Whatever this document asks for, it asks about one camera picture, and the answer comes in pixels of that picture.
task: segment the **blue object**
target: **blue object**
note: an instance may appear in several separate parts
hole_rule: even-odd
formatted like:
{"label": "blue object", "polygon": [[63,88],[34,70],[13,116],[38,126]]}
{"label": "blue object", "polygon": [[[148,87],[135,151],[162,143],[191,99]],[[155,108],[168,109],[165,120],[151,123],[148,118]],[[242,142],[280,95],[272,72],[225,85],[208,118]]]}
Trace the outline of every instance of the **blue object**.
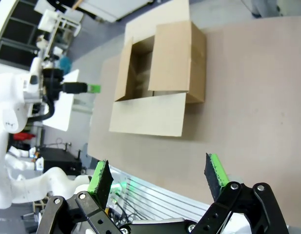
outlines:
{"label": "blue object", "polygon": [[67,75],[71,71],[71,60],[67,56],[62,56],[59,60],[60,69],[63,70],[63,74]]}

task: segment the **box side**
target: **box side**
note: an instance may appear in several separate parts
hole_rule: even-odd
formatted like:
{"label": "box side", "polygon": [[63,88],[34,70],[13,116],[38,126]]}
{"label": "box side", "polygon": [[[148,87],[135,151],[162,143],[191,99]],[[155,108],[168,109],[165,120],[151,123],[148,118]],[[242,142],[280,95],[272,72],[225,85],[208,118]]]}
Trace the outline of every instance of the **box side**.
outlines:
{"label": "box side", "polygon": [[190,28],[190,21],[158,25],[151,63],[149,90],[189,90]]}
{"label": "box side", "polygon": [[189,19],[188,0],[169,1],[128,22],[125,27],[124,43],[126,44],[131,38],[133,43],[136,43],[153,36],[159,24]]}
{"label": "box side", "polygon": [[206,81],[206,36],[191,23],[190,82],[187,103],[204,102]]}
{"label": "box side", "polygon": [[180,137],[186,93],[114,102],[109,131]]}
{"label": "box side", "polygon": [[119,65],[118,80],[116,85],[115,101],[126,99],[129,88],[129,77],[134,76],[134,70],[130,67],[132,53],[132,39],[124,46]]}

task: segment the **table surface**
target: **table surface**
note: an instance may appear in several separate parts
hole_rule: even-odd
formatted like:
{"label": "table surface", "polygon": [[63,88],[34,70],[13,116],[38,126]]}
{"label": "table surface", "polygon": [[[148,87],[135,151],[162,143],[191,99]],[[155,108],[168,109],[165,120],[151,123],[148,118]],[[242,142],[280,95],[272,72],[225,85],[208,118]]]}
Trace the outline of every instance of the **table surface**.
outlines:
{"label": "table surface", "polygon": [[[63,82],[77,82],[79,70],[75,70],[65,75]],[[52,117],[43,121],[43,125],[56,128],[62,131],[67,131],[70,122],[70,116],[73,106],[74,94],[65,94],[60,92],[59,100],[55,102],[55,113]]]}
{"label": "table surface", "polygon": [[205,153],[252,187],[270,184],[288,225],[301,227],[301,17],[205,31],[205,104],[186,106],[182,137],[109,132],[119,57],[105,62],[89,155],[189,198],[212,203]]}

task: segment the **cardboard box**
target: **cardboard box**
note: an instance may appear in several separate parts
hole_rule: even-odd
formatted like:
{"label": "cardboard box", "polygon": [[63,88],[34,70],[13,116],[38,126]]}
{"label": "cardboard box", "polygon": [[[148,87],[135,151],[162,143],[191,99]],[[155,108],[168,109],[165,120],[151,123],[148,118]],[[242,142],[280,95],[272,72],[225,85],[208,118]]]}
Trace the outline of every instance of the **cardboard box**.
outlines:
{"label": "cardboard box", "polygon": [[[206,38],[188,5],[173,0],[127,24],[110,131],[179,137],[185,104],[204,102]],[[153,21],[162,10],[174,13]]]}

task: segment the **cardboard flap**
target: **cardboard flap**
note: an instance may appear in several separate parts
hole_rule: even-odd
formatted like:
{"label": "cardboard flap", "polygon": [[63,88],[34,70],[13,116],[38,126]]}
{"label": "cardboard flap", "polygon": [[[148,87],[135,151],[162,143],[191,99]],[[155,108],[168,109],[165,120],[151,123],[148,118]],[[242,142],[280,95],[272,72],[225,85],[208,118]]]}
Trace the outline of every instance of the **cardboard flap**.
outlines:
{"label": "cardboard flap", "polygon": [[113,103],[109,131],[180,137],[186,93]]}
{"label": "cardboard flap", "polygon": [[189,90],[191,60],[190,45],[190,21],[157,26],[149,90]]}
{"label": "cardboard flap", "polygon": [[124,44],[131,38],[133,43],[153,36],[159,24],[190,20],[188,0],[172,0],[128,22]]}
{"label": "cardboard flap", "polygon": [[121,100],[126,95],[127,79],[130,69],[132,52],[132,39],[124,46],[119,65],[118,82],[116,86],[115,101]]}

